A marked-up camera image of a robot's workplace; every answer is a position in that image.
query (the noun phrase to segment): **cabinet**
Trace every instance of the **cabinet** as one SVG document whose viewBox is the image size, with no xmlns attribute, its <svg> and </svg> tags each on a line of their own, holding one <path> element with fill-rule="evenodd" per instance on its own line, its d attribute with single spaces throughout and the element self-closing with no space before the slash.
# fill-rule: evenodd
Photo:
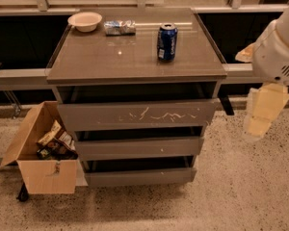
<svg viewBox="0 0 289 231">
<path fill-rule="evenodd" d="M 104 21 L 135 19 L 136 36 L 106 37 L 102 23 L 88 34 L 71 28 L 47 77 L 88 185 L 193 181 L 225 77 L 195 16 L 189 9 L 96 12 Z M 179 30 L 176 57 L 161 63 L 157 32 L 168 21 Z"/>
</svg>

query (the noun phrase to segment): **can lid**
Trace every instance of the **can lid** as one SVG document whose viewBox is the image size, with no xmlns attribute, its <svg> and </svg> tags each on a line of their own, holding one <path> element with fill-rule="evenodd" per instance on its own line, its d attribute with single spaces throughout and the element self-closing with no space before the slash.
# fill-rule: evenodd
<svg viewBox="0 0 289 231">
<path fill-rule="evenodd" d="M 163 30 L 173 30 L 173 29 L 175 29 L 176 27 L 175 27 L 175 25 L 174 25 L 173 23 L 163 23 L 163 24 L 161 25 L 161 28 L 162 28 Z"/>
</svg>

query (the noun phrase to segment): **soda can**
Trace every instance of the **soda can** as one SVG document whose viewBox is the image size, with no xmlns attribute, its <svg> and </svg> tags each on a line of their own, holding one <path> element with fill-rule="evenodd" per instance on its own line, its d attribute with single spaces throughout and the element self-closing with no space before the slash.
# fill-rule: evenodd
<svg viewBox="0 0 289 231">
<path fill-rule="evenodd" d="M 157 37 L 158 59 L 170 62 L 175 57 L 177 28 L 173 23 L 163 23 Z"/>
</svg>

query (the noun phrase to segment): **floor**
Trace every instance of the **floor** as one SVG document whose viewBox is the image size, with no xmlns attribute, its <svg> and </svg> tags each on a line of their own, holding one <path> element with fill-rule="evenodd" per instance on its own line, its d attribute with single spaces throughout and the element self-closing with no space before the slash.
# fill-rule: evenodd
<svg viewBox="0 0 289 231">
<path fill-rule="evenodd" d="M 29 108 L 11 119 L 13 110 L 0 107 L 0 156 Z M 75 194 L 30 195 L 19 202 L 21 175 L 17 167 L 4 167 L 0 230 L 288 231 L 289 106 L 256 143 L 241 137 L 244 115 L 216 111 L 195 181 L 186 185 L 77 187 Z"/>
</svg>

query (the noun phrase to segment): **cardboard box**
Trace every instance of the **cardboard box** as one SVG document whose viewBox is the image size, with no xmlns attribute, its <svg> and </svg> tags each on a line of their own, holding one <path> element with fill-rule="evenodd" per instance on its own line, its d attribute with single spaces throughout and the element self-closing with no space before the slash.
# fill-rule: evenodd
<svg viewBox="0 0 289 231">
<path fill-rule="evenodd" d="M 32 108 L 2 160 L 0 167 L 17 161 L 30 194 L 75 192 L 77 160 L 43 161 L 37 156 L 37 141 L 50 130 L 55 119 L 62 124 L 57 102 L 43 102 Z"/>
</svg>

